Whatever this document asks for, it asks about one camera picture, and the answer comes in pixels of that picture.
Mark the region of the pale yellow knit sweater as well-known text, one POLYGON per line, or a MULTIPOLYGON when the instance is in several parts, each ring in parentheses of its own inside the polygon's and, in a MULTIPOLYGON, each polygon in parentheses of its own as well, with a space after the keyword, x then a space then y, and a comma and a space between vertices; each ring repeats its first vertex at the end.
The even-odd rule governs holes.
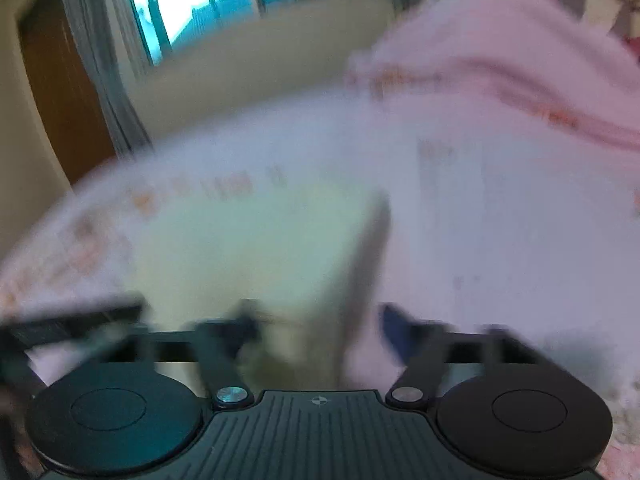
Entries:
POLYGON ((384 193, 316 179, 225 202, 165 207, 134 243, 129 289, 165 330, 250 312, 241 353, 254 390, 332 390, 386 241, 384 193))

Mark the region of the pink floral bed sheet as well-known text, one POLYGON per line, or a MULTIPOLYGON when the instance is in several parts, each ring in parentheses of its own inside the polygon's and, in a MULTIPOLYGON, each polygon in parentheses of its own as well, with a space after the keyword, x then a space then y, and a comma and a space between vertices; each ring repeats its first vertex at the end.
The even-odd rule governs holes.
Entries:
POLYGON ((605 397, 602 474, 639 474, 639 123, 504 96, 322 91, 201 124, 96 170, 1 267, 25 316, 134 284, 134 245, 185 198, 217 206, 315 171, 383 191, 390 235, 374 286, 427 318, 498 323, 605 397))

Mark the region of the brown wooden door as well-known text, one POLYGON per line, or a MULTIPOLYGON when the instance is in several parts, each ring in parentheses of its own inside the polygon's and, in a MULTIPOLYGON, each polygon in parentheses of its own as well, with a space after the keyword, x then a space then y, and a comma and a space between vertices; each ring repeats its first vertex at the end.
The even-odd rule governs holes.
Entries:
POLYGON ((74 184, 115 149, 62 0, 36 0, 18 22, 25 70, 44 130, 74 184))

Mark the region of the pink blanket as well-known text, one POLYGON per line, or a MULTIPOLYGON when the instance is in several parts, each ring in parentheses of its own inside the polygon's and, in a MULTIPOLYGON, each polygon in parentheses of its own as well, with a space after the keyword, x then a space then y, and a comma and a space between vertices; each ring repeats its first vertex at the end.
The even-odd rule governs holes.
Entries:
POLYGON ((554 0, 425 0, 347 80, 372 96, 482 96, 624 151, 639 148, 639 60, 554 0))

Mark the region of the grey left curtain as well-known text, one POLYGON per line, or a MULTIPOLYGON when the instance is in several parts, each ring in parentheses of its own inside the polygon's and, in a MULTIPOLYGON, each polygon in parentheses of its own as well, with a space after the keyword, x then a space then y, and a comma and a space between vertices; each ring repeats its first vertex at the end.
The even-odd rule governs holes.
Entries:
POLYGON ((98 95, 115 152, 130 154, 151 144, 119 75, 106 0, 62 0, 78 55, 98 95))

